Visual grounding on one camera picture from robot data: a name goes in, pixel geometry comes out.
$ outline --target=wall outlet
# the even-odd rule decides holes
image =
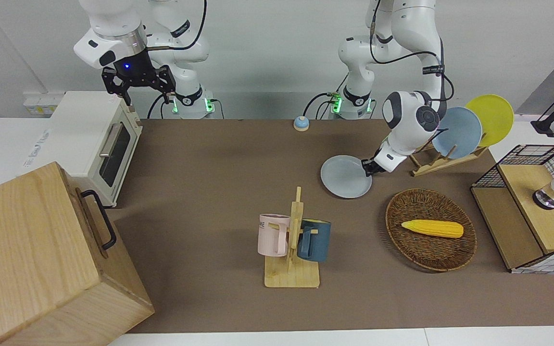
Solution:
[[[23,103],[23,106],[32,116],[50,118],[62,99],[62,93],[25,93],[25,102]]]

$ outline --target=wire basket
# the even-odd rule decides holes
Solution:
[[[461,238],[418,234],[403,228],[415,219],[453,221],[464,227]],[[392,198],[386,210],[386,227],[396,248],[417,265],[437,272],[466,266],[476,253],[476,232],[466,213],[450,198],[423,188],[402,191]]]

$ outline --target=black handle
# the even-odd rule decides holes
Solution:
[[[104,210],[104,206],[101,203],[100,197],[97,195],[97,192],[94,190],[87,190],[81,192],[81,197],[89,197],[93,196],[95,198],[95,201],[97,202],[97,207],[100,208],[101,216],[104,218],[104,222],[106,222],[106,227],[108,227],[108,232],[110,233],[110,240],[105,244],[102,245],[101,248],[104,250],[108,250],[111,247],[114,246],[114,244],[117,242],[117,234],[114,233],[114,228],[112,224],[110,224],[110,220],[108,219],[108,215],[106,215],[106,210]]]

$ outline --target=oven window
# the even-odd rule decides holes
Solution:
[[[121,167],[123,157],[125,156],[127,147],[129,147],[129,142],[131,138],[132,137],[130,136],[126,127],[123,126],[123,128],[121,129],[121,133],[119,134],[119,137],[117,138],[117,141],[114,145],[113,153],[110,155],[109,158],[105,158],[104,162],[101,163],[100,176],[110,187],[113,186],[114,180],[117,177],[117,173],[119,173],[119,167]]]

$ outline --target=oven handle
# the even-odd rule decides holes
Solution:
[[[117,139],[123,130],[123,123],[113,124],[110,127],[110,133],[108,133],[108,138],[106,138],[106,143],[100,151],[101,158],[109,158],[114,151],[114,145],[117,143]]]
[[[106,244],[102,245],[101,248],[104,250],[108,250],[111,247],[114,246],[114,244],[117,242],[117,234],[114,232],[113,225],[110,223],[110,219],[108,219],[108,215],[106,215],[106,210],[104,210],[104,206],[101,203],[100,197],[97,195],[97,192],[94,190],[87,190],[81,192],[81,197],[86,198],[89,196],[93,196],[95,198],[95,201],[97,202],[97,207],[100,208],[101,216],[104,218],[104,222],[106,223],[106,227],[108,228],[108,232],[110,233],[110,240],[106,242]]]

